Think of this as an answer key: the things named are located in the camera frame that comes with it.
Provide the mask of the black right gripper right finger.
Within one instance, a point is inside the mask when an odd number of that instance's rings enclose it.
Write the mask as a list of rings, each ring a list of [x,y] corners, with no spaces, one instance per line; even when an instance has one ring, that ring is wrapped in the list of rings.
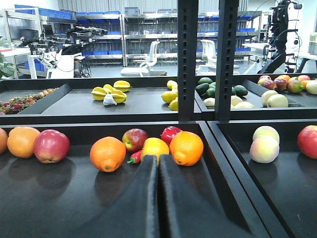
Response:
[[[182,175],[171,155],[159,159],[169,238],[251,238],[216,211]]]

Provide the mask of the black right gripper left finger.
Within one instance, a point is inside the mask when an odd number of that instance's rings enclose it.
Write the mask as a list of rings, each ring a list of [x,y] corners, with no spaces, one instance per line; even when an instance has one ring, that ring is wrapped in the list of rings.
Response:
[[[98,216],[73,231],[73,238],[157,238],[158,162],[146,155],[118,198]]]

